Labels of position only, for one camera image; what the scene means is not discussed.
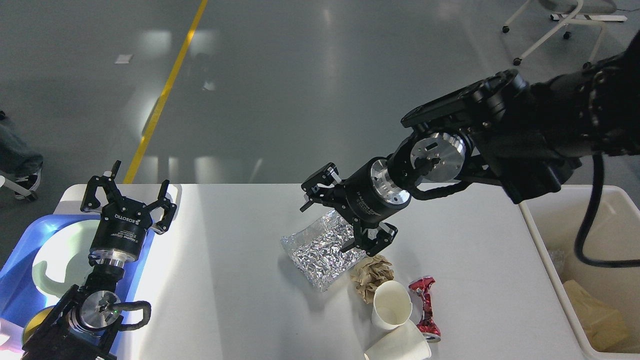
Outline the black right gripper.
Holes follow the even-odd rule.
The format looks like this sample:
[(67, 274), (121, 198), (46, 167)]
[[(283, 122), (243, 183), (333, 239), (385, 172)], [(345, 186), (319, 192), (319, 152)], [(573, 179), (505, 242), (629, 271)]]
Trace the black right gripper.
[[(393, 182), (384, 157), (372, 158), (346, 180), (339, 176), (336, 164), (329, 162), (307, 177), (301, 189), (305, 201), (300, 212), (313, 204), (333, 208), (339, 214), (347, 214), (350, 209), (359, 221), (352, 224), (353, 240), (340, 252), (358, 249), (370, 257), (390, 246), (398, 234), (395, 225), (382, 221), (405, 209), (412, 200), (408, 191)], [(365, 228), (361, 222), (378, 226)]]

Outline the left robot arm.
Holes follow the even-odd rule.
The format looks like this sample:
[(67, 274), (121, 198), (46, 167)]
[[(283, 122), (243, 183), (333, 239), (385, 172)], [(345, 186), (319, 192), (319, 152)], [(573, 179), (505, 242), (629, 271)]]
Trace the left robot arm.
[(89, 248), (91, 271), (82, 285), (71, 285), (23, 340), (23, 360), (114, 360), (111, 348), (121, 332), (139, 330), (151, 319), (148, 301), (122, 301), (116, 290), (126, 265), (137, 262), (149, 231), (165, 234), (178, 205), (160, 184), (151, 203), (124, 196), (115, 178), (121, 166), (89, 179), (80, 203), (85, 214), (99, 214)]

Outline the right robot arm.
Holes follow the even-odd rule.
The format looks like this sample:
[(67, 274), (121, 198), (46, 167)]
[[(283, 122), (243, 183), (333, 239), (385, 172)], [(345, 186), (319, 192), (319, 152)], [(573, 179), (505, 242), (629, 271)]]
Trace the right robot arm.
[(429, 201), (473, 183), (499, 186), (514, 204), (556, 193), (593, 162), (592, 191), (573, 251), (583, 264), (637, 268), (638, 259), (585, 255), (604, 188), (603, 157), (639, 154), (639, 36), (622, 53), (579, 71), (528, 84), (517, 69), (450, 92), (409, 111), (411, 134), (386, 157), (350, 177), (329, 162), (304, 180), (304, 205), (336, 210), (353, 228), (341, 252), (377, 255), (398, 233), (387, 219), (411, 200)]

